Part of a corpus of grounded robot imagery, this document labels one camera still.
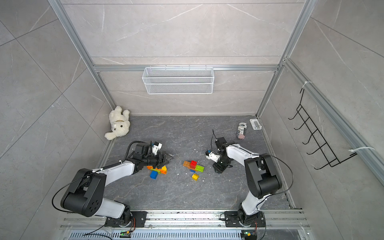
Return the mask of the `orange 2x4 lego plate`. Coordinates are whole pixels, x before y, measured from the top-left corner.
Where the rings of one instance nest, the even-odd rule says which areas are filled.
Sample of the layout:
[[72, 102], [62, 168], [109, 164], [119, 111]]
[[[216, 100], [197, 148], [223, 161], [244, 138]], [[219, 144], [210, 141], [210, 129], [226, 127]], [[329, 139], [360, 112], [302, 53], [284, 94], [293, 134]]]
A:
[[153, 168], [152, 166], [147, 166], [147, 169], [148, 169], [148, 170], [151, 170], [151, 171], [156, 171], [156, 172], [158, 172], [159, 174], [162, 174], [162, 173], [161, 173], [161, 169]]

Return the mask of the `red lego brick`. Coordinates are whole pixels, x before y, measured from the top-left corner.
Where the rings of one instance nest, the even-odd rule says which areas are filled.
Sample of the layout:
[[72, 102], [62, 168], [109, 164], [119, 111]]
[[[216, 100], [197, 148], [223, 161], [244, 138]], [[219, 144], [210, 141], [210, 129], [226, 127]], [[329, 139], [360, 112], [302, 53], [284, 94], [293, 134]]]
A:
[[196, 161], [191, 161], [191, 163], [190, 163], [190, 168], [191, 168], [191, 169], [195, 169], [196, 166], [197, 166], [197, 162], [196, 162]]

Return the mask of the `light green lego plate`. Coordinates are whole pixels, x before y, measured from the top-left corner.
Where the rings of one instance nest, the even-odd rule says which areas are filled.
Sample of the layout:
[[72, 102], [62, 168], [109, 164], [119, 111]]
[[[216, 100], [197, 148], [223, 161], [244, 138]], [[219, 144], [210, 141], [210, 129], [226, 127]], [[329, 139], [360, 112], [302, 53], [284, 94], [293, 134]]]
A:
[[196, 165], [195, 170], [202, 173], [204, 171], [204, 167]]

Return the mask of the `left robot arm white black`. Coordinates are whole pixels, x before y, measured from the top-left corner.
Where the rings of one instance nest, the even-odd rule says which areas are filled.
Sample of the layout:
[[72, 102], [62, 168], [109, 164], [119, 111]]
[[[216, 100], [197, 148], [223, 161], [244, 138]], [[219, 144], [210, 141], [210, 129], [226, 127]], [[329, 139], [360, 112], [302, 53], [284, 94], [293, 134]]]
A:
[[65, 191], [60, 206], [54, 209], [84, 217], [105, 217], [106, 226], [136, 227], [137, 220], [127, 204], [104, 197], [105, 187], [134, 175], [144, 167], [161, 169], [174, 155], [161, 150], [159, 142], [133, 141], [122, 160], [99, 169], [80, 169], [73, 180], [62, 187]]

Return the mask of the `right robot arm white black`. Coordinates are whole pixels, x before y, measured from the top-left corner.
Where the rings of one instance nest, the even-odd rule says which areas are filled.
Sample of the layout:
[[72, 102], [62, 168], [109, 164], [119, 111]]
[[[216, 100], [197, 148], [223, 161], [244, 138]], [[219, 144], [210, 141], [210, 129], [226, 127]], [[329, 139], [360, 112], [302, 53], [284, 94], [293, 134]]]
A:
[[226, 227], [256, 227], [266, 226], [265, 215], [261, 212], [261, 206], [266, 200], [275, 195], [289, 191], [293, 184], [278, 192], [283, 181], [278, 173], [274, 160], [284, 161], [270, 154], [258, 154], [243, 148], [240, 144], [229, 144], [225, 138], [215, 141], [217, 151], [206, 151], [206, 158], [212, 160], [216, 173], [221, 174], [228, 169], [233, 161], [245, 167], [249, 192], [240, 203], [239, 209], [224, 212]]

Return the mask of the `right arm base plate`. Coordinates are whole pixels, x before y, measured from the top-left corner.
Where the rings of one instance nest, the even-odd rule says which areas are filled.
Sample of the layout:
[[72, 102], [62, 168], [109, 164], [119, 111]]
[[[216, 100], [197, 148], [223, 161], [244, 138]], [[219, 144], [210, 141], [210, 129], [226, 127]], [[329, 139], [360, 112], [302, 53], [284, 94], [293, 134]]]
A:
[[227, 228], [263, 228], [266, 226], [266, 217], [263, 212], [246, 215], [243, 211], [225, 211], [224, 220]]

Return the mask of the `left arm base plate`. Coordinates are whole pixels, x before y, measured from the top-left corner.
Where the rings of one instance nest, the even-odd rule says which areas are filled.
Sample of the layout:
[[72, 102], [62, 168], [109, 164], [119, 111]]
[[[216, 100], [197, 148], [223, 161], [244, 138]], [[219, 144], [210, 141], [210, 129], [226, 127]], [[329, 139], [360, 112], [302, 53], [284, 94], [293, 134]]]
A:
[[146, 211], [133, 211], [130, 212], [128, 220], [124, 220], [123, 217], [120, 219], [106, 218], [105, 227], [112, 228], [143, 228], [147, 219], [148, 212]]

